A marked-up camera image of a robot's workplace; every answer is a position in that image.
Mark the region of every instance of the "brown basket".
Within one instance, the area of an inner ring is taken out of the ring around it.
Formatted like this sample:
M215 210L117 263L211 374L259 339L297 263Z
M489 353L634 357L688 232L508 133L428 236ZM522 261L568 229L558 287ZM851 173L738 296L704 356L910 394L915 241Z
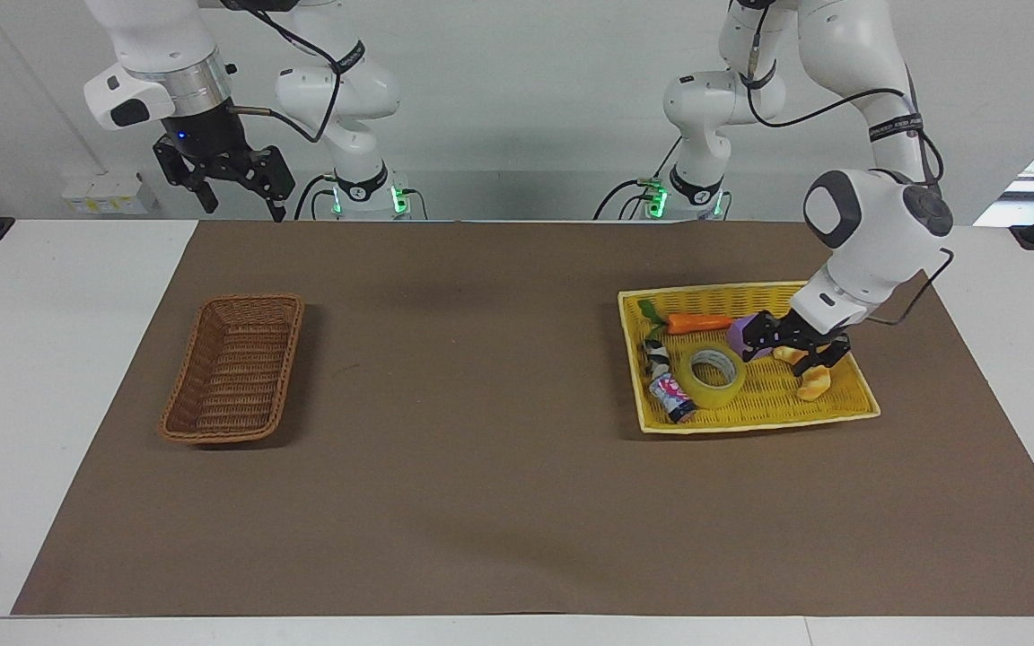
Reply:
M269 436L282 420L305 303L288 295L222 297L197 311L159 434L183 444Z

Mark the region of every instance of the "brown table mat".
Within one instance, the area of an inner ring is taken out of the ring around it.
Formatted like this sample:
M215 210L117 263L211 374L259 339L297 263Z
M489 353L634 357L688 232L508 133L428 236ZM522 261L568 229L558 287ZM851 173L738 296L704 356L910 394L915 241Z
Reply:
M637 430L616 291L826 256L793 224L203 221L13 612L1034 615L1034 465L935 295L854 329L878 420ZM194 311L251 291L308 304L282 426L161 441Z

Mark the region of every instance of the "yellow basket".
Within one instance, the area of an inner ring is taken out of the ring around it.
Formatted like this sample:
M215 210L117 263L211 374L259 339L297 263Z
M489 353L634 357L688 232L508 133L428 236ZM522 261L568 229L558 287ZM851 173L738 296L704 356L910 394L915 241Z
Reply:
M788 364L771 357L748 364L744 388L724 408L697 410L683 425L673 425L660 402L648 392L647 365L641 343L652 331L653 322L644 317L639 303L649 300L661 316L677 312L719 314L741 318L767 309L776 316L787 314L788 300L803 286L803 282L748 282L735 285L677 287L621 291L620 324L629 348L629 365L636 396L636 416L645 433L695 434L735 433L824 425L832 422L866 420L880 414L880 405L864 379L853 356L832 368L832 389L820 399L808 402L796 397L799 378ZM705 343L727 346L726 332L695 332L692 335L663 335L672 363L685 352L694 351Z

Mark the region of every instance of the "yellow tape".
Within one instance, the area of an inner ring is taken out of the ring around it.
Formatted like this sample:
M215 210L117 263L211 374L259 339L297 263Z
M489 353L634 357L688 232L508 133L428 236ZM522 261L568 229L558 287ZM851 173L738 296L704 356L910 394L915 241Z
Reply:
M729 383L724 386L710 386L693 372L694 365L710 365L718 369L725 376ZM698 407L723 408L736 399L739 390L744 388L744 377L748 376L743 361L739 360L736 352L722 346L722 344L709 344L687 351L680 357L676 365L673 365L673 376L677 377L680 388L689 393L689 397L697 402Z

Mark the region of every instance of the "white table surface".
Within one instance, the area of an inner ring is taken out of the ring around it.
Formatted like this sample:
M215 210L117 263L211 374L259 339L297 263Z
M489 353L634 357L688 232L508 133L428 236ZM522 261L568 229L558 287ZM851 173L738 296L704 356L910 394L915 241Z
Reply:
M1 618L174 273L192 221L19 221L0 242L0 643L1034 643L1034 618ZM1034 459L1034 253L961 227L937 283Z

